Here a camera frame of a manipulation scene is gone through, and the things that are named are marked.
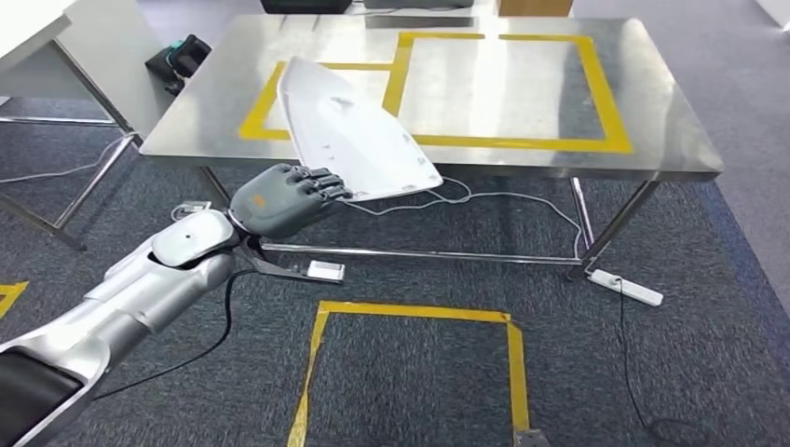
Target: yellow tape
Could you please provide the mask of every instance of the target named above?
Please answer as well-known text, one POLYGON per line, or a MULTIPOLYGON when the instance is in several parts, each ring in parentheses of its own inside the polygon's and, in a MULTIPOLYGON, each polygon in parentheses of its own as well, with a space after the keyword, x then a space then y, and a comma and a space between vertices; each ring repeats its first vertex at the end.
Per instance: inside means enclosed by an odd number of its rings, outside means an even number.
MULTIPOLYGON (((274 100, 277 98, 277 81, 279 80, 279 76, 282 75, 282 70, 284 68, 285 62, 277 62, 277 65, 275 65, 274 71, 268 81, 266 81, 266 85, 261 91, 261 94, 258 95, 258 98, 255 100, 255 104, 252 105, 252 109, 250 109, 250 112, 247 114, 247 118, 244 119, 244 122, 241 123, 241 127, 238 128, 238 136, 241 139, 272 139, 271 135, 268 134, 272 132, 272 130, 268 129, 264 131, 263 127, 266 117, 271 110, 271 106, 274 105, 274 100)), ((282 132, 285 133, 285 139, 287 140, 288 131, 278 130, 278 133, 282 132)))
POLYGON ((315 367, 316 356, 331 313, 380 315, 388 317, 445 318, 466 321, 504 323, 508 331, 508 363, 511 385, 511 419, 513 431, 529 429, 529 414, 526 402, 526 371, 524 370, 524 339, 519 330, 511 323, 510 314, 490 310, 454 309, 427 305, 376 305, 365 303, 341 303, 321 301, 316 312, 316 321, 310 335, 310 355, 302 396, 296 416, 288 435, 288 447, 304 447, 307 434, 307 414, 310 379, 315 367))
MULTIPOLYGON (((389 71, 389 80, 384 91, 382 107, 393 116, 401 110, 406 77, 412 59, 416 39, 485 39, 483 34, 474 33, 421 33, 402 32, 392 63, 335 63, 323 65, 335 70, 389 71)), ((630 154, 633 151, 625 126, 622 124, 617 104, 612 97, 606 81, 604 69, 598 60, 593 40, 584 35, 563 34, 501 34, 502 40, 535 42, 568 42, 575 44, 579 52, 584 76, 590 89, 590 96, 598 113, 598 121, 604 134, 603 140, 587 139, 536 139, 536 138, 498 138, 458 135, 415 135, 415 141, 426 146, 450 146, 459 148, 488 147, 495 149, 542 149, 563 152, 601 152, 630 154)), ((276 85, 282 72, 283 62, 279 62, 269 77, 258 101, 252 107, 239 128, 238 135, 248 140, 288 140, 287 130, 268 129, 264 122, 276 97, 276 85)))
POLYGON ((307 435, 307 391, 310 389, 310 378, 313 374, 313 367, 316 363, 316 355, 319 352, 320 339, 323 336, 323 330, 326 328, 326 319, 329 317, 329 312, 323 310, 319 305, 319 311, 316 313, 316 322, 313 323, 313 333, 310 337, 310 360, 307 363, 307 374, 305 376, 305 386, 302 389, 302 397, 299 398, 299 407, 296 409, 296 417, 293 419, 291 432, 288 434, 288 447, 303 447, 305 445, 305 437, 307 435))
POLYGON ((525 431, 529 429, 529 412, 526 409, 524 339, 521 330, 513 323, 508 323, 508 363, 510 364, 513 430, 525 431))
POLYGON ((0 284, 0 318, 2 318, 17 298, 27 289, 30 281, 18 282, 16 284, 0 284))

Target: table top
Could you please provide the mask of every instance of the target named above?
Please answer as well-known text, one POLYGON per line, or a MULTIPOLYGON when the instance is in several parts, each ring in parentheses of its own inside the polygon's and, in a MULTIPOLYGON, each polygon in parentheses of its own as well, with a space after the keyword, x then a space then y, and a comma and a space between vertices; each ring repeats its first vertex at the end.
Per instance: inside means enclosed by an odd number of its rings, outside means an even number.
POLYGON ((640 21, 565 18, 241 16, 141 154, 294 160, 275 98, 294 55, 381 101, 437 164, 658 181, 723 169, 640 21))
POLYGON ((71 24, 63 8, 63 0, 0 1, 0 72, 26 59, 71 24))

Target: white cable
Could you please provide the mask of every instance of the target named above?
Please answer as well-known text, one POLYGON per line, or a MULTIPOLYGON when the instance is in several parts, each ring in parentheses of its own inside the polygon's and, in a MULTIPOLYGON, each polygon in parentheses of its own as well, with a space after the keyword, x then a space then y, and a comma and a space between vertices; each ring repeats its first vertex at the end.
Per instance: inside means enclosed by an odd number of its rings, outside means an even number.
POLYGON ((107 151, 109 151, 111 147, 113 147, 114 145, 118 144, 124 138, 130 137, 132 135, 137 135, 137 134, 138 134, 138 132, 130 132, 130 133, 121 135, 120 137, 112 140, 109 144, 104 146, 104 149, 102 149, 102 154, 99 156, 99 158, 96 160, 96 162, 91 163, 89 165, 80 166, 79 168, 65 170, 63 172, 44 172, 44 173, 41 173, 41 174, 25 175, 23 177, 17 177, 17 178, 13 178, 13 179, 3 179, 3 180, 0 180, 0 183, 15 183, 15 182, 25 182, 25 181, 28 181, 28 180, 35 180, 35 179, 45 179, 45 178, 50 178, 50 177, 62 177, 64 175, 69 175, 69 174, 73 174, 75 172, 79 172, 80 170, 96 168, 97 166, 99 166, 100 163, 102 163, 102 159, 104 158, 104 156, 107 155, 107 151))
POLYGON ((456 179, 453 179, 453 178, 450 178, 450 177, 443 177, 443 179, 445 179, 445 180, 447 180, 449 182, 453 182, 453 183, 456 183, 456 184, 460 185, 461 187, 463 187, 467 191, 467 194, 465 196, 463 196, 462 198, 447 198, 447 197, 442 196, 441 194, 439 194, 439 193, 437 193, 435 191, 428 190, 428 191, 426 191, 426 193, 437 197, 438 200, 432 200, 432 201, 430 201, 428 203, 425 203, 423 205, 404 205, 404 206, 400 206, 400 207, 388 208, 386 210, 381 210, 381 211, 368 210, 365 207, 362 207, 362 206, 357 205, 355 203, 346 202, 346 201, 344 201, 343 203, 345 203, 346 205, 350 206, 353 209, 364 211, 364 212, 367 212, 368 214, 372 214, 374 216, 383 216, 383 215, 385 215, 385 214, 387 214, 389 212, 393 212, 393 211, 424 210, 425 208, 432 207, 433 205, 436 205, 437 203, 447 203, 447 204, 450 204, 450 205, 457 205, 457 204, 461 204, 461 203, 467 203, 467 202, 469 202, 470 200, 472 200, 475 197, 513 196, 513 197, 519 197, 519 198, 526 198, 528 200, 533 200, 533 201, 540 202, 540 203, 543 203, 545 205, 548 205, 560 217, 562 217, 563 219, 568 221, 571 225, 574 226, 574 228, 576 228, 577 233, 576 233, 576 237, 574 238, 574 242, 573 242, 573 254, 574 254, 574 256, 577 259, 579 258, 579 240, 581 238, 581 226, 578 223, 576 223, 573 219, 568 217, 565 213, 560 211, 560 209, 558 209, 549 200, 546 200, 545 198, 530 196, 530 195, 527 195, 527 194, 511 193, 511 192, 505 192, 505 191, 500 191, 500 192, 495 192, 495 193, 472 193, 471 192, 471 188, 469 188, 468 185, 466 185, 465 183, 461 182, 460 180, 456 180, 456 179))

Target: white power strip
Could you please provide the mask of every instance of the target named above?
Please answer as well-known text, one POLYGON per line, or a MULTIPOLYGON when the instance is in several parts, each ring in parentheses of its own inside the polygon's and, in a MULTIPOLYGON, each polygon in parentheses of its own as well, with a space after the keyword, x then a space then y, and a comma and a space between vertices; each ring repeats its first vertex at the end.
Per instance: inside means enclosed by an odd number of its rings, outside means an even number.
POLYGON ((612 291, 616 291, 629 297, 634 298, 637 301, 641 301, 646 305, 657 306, 661 304, 661 301, 664 299, 664 295, 662 293, 658 293, 657 291, 652 291, 647 287, 642 287, 639 284, 634 282, 628 281, 623 279, 617 275, 612 275, 611 273, 605 272, 603 270, 595 270, 592 272, 592 275, 587 277, 590 281, 598 284, 599 286, 604 286, 607 289, 612 291))

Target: robot finger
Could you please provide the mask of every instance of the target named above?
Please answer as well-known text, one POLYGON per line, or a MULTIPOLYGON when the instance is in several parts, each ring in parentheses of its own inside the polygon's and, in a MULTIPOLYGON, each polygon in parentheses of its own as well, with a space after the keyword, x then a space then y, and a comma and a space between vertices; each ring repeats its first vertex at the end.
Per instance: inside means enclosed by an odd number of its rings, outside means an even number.
POLYGON ((310 178, 310 173, 307 169, 302 168, 301 166, 292 166, 291 170, 287 171, 285 174, 287 184, 294 184, 303 181, 304 179, 310 178))
POLYGON ((336 175, 329 175, 329 176, 326 176, 326 177, 313 179, 313 182, 315 182, 318 185, 319 189, 329 189, 329 188, 331 188, 333 186, 344 186, 345 185, 345 183, 343 183, 343 179, 341 179, 340 177, 338 177, 336 175))
POLYGON ((307 173, 309 173, 310 177, 314 179, 320 179, 321 177, 329 177, 332 172, 326 168, 318 168, 318 169, 307 169, 307 173))
POLYGON ((348 191, 344 186, 332 186, 320 192, 321 198, 324 201, 333 201, 338 198, 351 198, 353 194, 348 191))

